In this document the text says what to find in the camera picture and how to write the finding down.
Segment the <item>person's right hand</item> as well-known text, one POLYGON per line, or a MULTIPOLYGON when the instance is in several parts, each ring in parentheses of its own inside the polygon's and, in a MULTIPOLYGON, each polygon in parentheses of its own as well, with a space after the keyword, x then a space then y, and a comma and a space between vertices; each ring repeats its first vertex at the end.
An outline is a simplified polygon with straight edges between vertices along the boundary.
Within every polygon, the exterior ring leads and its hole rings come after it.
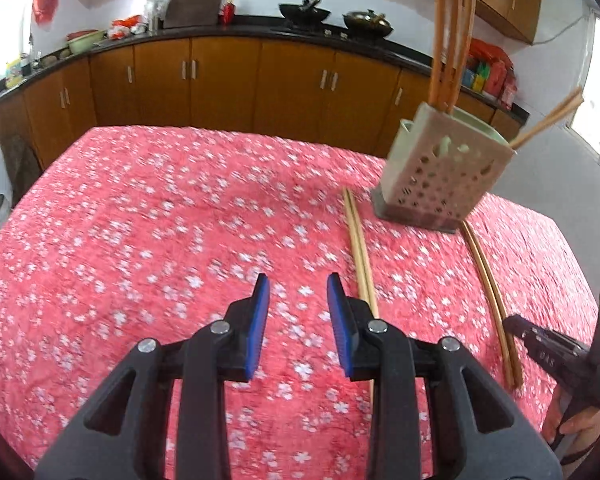
POLYGON ((566 455, 578 454, 585 450, 591 452, 594 442, 600 437, 600 408, 591 406, 562 422, 560 400, 562 400, 562 388, 556 385, 542 423, 542 437, 547 443, 552 443, 556 434, 562 434, 565 438, 574 434, 576 438, 566 455))

